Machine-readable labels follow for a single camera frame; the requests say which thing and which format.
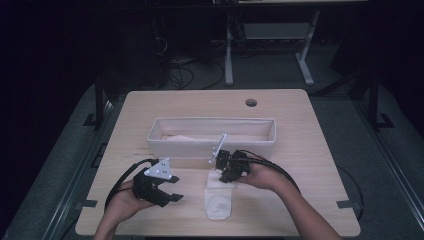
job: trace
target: wire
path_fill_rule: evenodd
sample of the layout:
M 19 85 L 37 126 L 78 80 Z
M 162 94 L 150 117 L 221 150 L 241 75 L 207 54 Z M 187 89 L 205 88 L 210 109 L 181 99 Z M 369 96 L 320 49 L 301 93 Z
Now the wire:
M 185 65 L 188 65 L 190 63 L 194 63 L 196 60 L 194 58 L 185 58 L 185 59 L 180 59 L 180 57 L 178 57 L 176 60 L 171 60 L 171 67 L 182 67 Z
M 119 192 L 119 187 L 121 186 L 121 184 L 125 181 L 125 179 L 132 173 L 134 172 L 134 170 L 141 164 L 149 162 L 151 165 L 153 165 L 154 163 L 157 163 L 159 160 L 158 159 L 144 159 L 141 160 L 138 163 L 134 163 L 124 174 L 122 174 L 122 176 L 118 179 L 118 181 L 115 183 L 115 185 L 113 186 L 113 188 L 110 190 L 109 194 L 107 195 L 106 201 L 105 201 L 105 211 L 107 209 L 107 206 L 109 205 L 110 200 L 112 200 L 113 196 L 115 196 L 115 194 L 117 192 Z
M 163 47 L 163 50 L 160 53 L 158 53 L 159 55 L 162 56 L 166 52 L 166 50 L 168 49 L 168 42 L 163 37 L 156 37 L 155 39 L 156 40 L 162 40 L 164 42 L 164 44 L 165 44 L 165 46 Z
M 357 188 L 357 190 L 358 190 L 358 194 L 359 194 L 359 201 L 360 201 L 360 204 L 361 204 L 361 210 L 359 211 L 359 213 L 358 213 L 358 216 L 356 217 L 357 219 L 358 219 L 358 221 L 359 220 L 361 220 L 361 218 L 362 218 L 362 215 L 363 215 L 363 213 L 364 213 L 364 208 L 365 208 L 365 205 L 364 205 L 364 195 L 363 195 L 363 193 L 362 193 L 362 190 L 361 190 L 361 188 L 359 187 L 359 184 L 358 184 L 358 182 L 355 180 L 355 178 L 346 170 L 346 169 L 344 169 L 344 168 L 342 168 L 342 167 L 340 167 L 340 166 L 338 166 L 338 165 L 336 165 L 336 167 L 338 168 L 338 169 L 340 169 L 340 170 L 342 170 L 351 180 L 352 180 L 352 182 L 353 182 L 353 184 L 355 184 L 355 186 L 356 186 L 356 188 Z
M 168 76 L 168 80 L 171 82 L 171 85 L 173 87 L 177 88 L 178 90 L 182 90 L 194 81 L 194 73 L 187 68 L 177 67 L 177 69 L 178 69 L 180 78 L 178 78 L 175 75 L 173 75 L 172 73 L 170 73 L 169 76 Z M 184 70 L 191 75 L 190 80 L 185 85 L 183 85 L 184 84 L 184 78 L 182 76 L 181 70 Z
M 249 154 L 251 154 L 251 155 L 253 155 L 253 156 L 255 156 L 255 157 L 257 157 L 257 158 L 259 158 L 259 159 L 262 159 L 262 161 L 263 162 L 260 162 L 260 164 L 263 164 L 263 163 L 266 163 L 266 164 L 263 164 L 263 165 L 267 165 L 267 166 L 269 166 L 269 167 L 271 167 L 271 168 L 273 168 L 273 169 L 275 169 L 275 170 L 277 170 L 278 172 L 280 172 L 281 174 L 283 174 L 288 180 L 290 180 L 292 183 L 293 183 L 293 185 L 297 188 L 297 190 L 300 192 L 300 189 L 299 189 L 299 187 L 297 186 L 297 184 L 296 184 L 296 182 L 294 181 L 294 179 L 290 176 L 290 174 L 288 173 L 288 172 L 286 172 L 282 167 L 280 167 L 280 166 L 278 166 L 277 164 L 275 164 L 275 163 L 273 163 L 273 162 L 271 162 L 271 161 L 269 161 L 268 159 L 266 159 L 266 158 L 264 158 L 264 157 L 262 157 L 262 156 L 259 156 L 259 155 L 257 155 L 257 154 L 255 154 L 255 153 L 253 153 L 253 152 L 250 152 L 250 151 L 247 151 L 247 150 L 239 150 L 240 152 L 245 152 L 245 153 L 249 153 Z
M 212 83 L 211 85 L 208 85 L 206 87 L 201 88 L 201 90 L 206 90 L 206 89 L 209 89 L 209 88 L 217 85 L 218 83 L 220 83 L 222 81 L 222 79 L 224 78 L 224 75 L 225 75 L 225 70 L 224 70 L 224 68 L 219 63 L 217 63 L 217 62 L 215 62 L 213 60 L 209 60 L 209 62 L 217 65 L 221 69 L 221 76 L 219 77 L 218 81 Z

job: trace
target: person's right hand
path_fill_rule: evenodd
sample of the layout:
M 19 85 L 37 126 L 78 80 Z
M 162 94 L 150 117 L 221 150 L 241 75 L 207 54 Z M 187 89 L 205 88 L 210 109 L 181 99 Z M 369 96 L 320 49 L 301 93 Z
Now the person's right hand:
M 249 163 L 250 173 L 242 176 L 237 181 L 249 184 L 256 188 L 275 191 L 278 185 L 284 184 L 288 180 L 276 170 L 257 163 Z

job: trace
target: light wood tabletop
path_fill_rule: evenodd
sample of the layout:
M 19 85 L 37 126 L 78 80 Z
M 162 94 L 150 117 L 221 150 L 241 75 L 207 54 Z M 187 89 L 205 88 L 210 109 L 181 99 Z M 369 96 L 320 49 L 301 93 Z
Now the light wood tabletop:
M 247 99 L 257 102 L 246 105 Z M 352 208 L 338 207 L 349 200 L 334 160 L 303 90 L 143 91 L 128 94 L 76 225 L 80 235 L 94 235 L 104 202 L 119 177 L 134 163 L 154 157 L 147 136 L 156 118 L 234 117 L 272 118 L 276 140 L 271 161 L 284 168 L 306 200 L 341 236 L 357 236 L 360 227 Z M 121 223 L 117 235 L 142 236 L 297 236 L 281 200 L 270 191 L 236 183 L 231 216 L 210 220 L 204 209 L 204 189 L 213 167 L 206 160 L 170 160 L 176 184 L 160 189 L 183 194 L 179 202 L 154 206 Z M 141 169 L 140 166 L 129 179 Z

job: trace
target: round hole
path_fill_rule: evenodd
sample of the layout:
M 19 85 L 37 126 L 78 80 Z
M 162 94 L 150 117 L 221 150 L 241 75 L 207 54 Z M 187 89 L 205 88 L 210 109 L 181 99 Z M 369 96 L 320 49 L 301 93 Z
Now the round hole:
M 246 105 L 249 107 L 256 107 L 256 105 L 258 105 L 258 102 L 255 99 L 247 99 Z

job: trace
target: white object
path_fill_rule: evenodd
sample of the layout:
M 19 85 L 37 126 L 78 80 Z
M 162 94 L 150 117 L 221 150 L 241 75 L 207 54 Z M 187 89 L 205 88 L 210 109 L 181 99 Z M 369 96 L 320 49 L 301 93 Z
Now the white object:
M 226 138 L 221 149 L 271 157 L 276 126 L 267 118 L 158 118 L 147 141 L 158 158 L 209 160 L 222 133 Z
M 150 167 L 148 170 L 144 172 L 144 175 L 149 177 L 155 177 L 155 178 L 162 178 L 169 180 L 172 178 L 171 174 L 171 167 L 169 165 L 169 158 L 165 158 L 152 167 Z
M 212 158 L 209 159 L 209 163 L 214 163 L 216 157 L 218 156 L 219 150 L 221 150 L 222 144 L 224 144 L 225 138 L 227 137 L 227 134 L 222 134 L 221 141 L 219 141 L 218 146 L 213 148 Z
M 212 169 L 205 188 L 205 212 L 211 220 L 224 220 L 231 215 L 231 192 L 234 183 L 219 181 L 221 174 Z

